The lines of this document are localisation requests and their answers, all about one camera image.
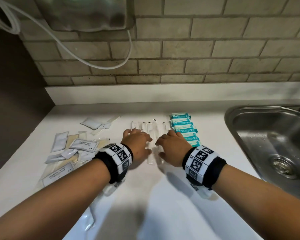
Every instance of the brown side panel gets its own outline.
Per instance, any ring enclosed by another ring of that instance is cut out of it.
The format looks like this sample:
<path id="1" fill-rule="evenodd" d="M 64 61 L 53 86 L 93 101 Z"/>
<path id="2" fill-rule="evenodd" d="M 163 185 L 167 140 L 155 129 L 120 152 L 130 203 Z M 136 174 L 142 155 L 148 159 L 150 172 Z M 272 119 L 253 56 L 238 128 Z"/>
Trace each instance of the brown side panel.
<path id="1" fill-rule="evenodd" d="M 17 35 L 0 29 L 0 168 L 55 106 Z"/>

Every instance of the sink drain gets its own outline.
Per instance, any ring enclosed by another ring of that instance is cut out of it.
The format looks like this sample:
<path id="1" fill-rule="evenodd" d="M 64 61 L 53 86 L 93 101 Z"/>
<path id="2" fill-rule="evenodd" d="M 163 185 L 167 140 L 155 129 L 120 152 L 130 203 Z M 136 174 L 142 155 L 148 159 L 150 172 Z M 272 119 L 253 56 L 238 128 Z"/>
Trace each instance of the sink drain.
<path id="1" fill-rule="evenodd" d="M 280 155 L 274 155 L 270 159 L 271 166 L 277 173 L 289 179 L 296 179 L 294 167 L 289 161 L 288 158 Z"/>

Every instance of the sink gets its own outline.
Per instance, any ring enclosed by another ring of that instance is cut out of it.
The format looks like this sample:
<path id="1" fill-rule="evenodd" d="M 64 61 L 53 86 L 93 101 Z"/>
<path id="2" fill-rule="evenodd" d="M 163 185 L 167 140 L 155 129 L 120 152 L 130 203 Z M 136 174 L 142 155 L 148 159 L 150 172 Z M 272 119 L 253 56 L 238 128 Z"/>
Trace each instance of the sink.
<path id="1" fill-rule="evenodd" d="M 225 122 L 260 178 L 300 199 L 300 112 L 281 106 L 231 108 Z"/>

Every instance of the person's left hand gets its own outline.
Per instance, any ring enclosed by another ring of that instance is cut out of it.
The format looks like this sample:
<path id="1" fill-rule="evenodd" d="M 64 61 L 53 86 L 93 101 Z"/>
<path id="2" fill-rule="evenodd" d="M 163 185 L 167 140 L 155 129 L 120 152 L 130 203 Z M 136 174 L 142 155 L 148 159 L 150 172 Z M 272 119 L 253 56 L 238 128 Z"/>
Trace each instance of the person's left hand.
<path id="1" fill-rule="evenodd" d="M 139 129 L 126 129 L 121 143 L 132 150 L 133 162 L 143 162 L 152 153 L 151 149 L 146 149 L 147 141 L 152 141 L 149 134 Z"/>

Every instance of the hand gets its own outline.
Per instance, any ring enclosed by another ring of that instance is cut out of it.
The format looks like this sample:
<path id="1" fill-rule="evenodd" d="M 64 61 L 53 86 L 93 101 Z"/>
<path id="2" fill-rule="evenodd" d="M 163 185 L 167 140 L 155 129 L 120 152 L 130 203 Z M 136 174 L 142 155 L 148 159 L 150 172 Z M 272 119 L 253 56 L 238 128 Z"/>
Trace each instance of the hand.
<path id="1" fill-rule="evenodd" d="M 121 143 L 127 145 L 133 153 L 133 161 L 143 161 L 151 153 L 151 149 L 146 149 L 147 141 L 152 141 L 149 134 L 141 132 L 139 129 L 126 129 L 123 132 Z"/>
<path id="2" fill-rule="evenodd" d="M 186 153 L 192 148 L 180 132 L 175 133 L 170 130 L 166 135 L 162 135 L 155 143 L 163 147 L 164 152 L 159 153 L 166 162 L 175 167 L 182 167 L 182 161 Z"/>

